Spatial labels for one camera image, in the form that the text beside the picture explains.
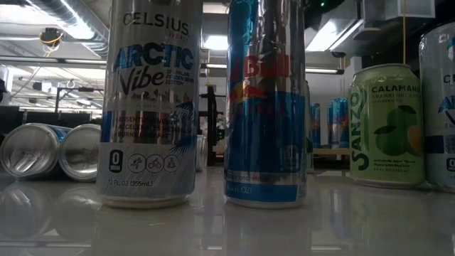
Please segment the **ceiling light panel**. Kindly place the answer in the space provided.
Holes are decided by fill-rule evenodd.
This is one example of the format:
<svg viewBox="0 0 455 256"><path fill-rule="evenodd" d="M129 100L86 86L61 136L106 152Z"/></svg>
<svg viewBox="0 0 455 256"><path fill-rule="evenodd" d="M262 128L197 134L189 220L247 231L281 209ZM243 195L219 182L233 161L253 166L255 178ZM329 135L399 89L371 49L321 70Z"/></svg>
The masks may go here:
<svg viewBox="0 0 455 256"><path fill-rule="evenodd" d="M204 41L203 47L210 50L227 50L228 37L224 35L209 35Z"/></svg>

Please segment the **long tube light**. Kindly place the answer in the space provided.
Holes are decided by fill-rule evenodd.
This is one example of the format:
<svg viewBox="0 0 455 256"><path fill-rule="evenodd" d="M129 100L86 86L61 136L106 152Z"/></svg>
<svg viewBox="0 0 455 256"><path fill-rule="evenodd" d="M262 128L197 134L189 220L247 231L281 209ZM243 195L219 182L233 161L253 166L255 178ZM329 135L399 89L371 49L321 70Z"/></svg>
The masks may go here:
<svg viewBox="0 0 455 256"><path fill-rule="evenodd" d="M216 70L225 70L227 66L225 64L212 64L212 63L202 63L200 65L202 69L216 69ZM306 68L306 73L311 74L328 74L328 75L343 75L345 70L341 69L327 69L327 68Z"/></svg>

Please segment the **green Sanzo Calamansi can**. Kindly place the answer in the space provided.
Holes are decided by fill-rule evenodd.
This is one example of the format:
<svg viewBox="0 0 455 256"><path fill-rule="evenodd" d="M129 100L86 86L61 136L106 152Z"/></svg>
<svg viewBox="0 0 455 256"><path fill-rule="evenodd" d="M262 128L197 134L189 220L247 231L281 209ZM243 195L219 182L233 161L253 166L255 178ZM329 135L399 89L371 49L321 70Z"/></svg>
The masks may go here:
<svg viewBox="0 0 455 256"><path fill-rule="evenodd" d="M360 70L348 90L350 174L358 183L411 188L425 181L419 78L408 65Z"/></svg>

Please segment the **black partition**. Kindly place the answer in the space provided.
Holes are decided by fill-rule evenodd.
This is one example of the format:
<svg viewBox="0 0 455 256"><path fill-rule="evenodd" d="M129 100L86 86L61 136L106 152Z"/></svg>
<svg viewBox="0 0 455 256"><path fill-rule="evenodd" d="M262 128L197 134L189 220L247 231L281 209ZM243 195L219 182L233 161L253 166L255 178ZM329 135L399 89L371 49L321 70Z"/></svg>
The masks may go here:
<svg viewBox="0 0 455 256"><path fill-rule="evenodd" d="M33 112L19 107L0 106L0 122L10 124L44 123L63 127L76 127L89 124L92 115L88 113Z"/></svg>

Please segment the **white ceiling box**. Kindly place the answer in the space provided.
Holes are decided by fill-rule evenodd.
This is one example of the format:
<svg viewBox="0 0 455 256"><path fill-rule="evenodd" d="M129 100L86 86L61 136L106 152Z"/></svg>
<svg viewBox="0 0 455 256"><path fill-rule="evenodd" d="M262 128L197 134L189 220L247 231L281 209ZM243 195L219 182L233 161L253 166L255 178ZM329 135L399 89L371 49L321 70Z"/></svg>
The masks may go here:
<svg viewBox="0 0 455 256"><path fill-rule="evenodd" d="M435 18L434 0L385 0L385 19Z"/></svg>

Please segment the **silver ceiling duct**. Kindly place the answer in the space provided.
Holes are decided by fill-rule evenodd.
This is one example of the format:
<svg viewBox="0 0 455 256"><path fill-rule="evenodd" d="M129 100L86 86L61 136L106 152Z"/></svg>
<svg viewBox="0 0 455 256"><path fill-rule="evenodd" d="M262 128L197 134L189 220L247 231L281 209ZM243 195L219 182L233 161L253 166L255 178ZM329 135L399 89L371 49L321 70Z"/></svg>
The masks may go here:
<svg viewBox="0 0 455 256"><path fill-rule="evenodd" d="M109 29L83 0L25 0L34 9L53 18L64 32L95 55L108 54Z"/></svg>

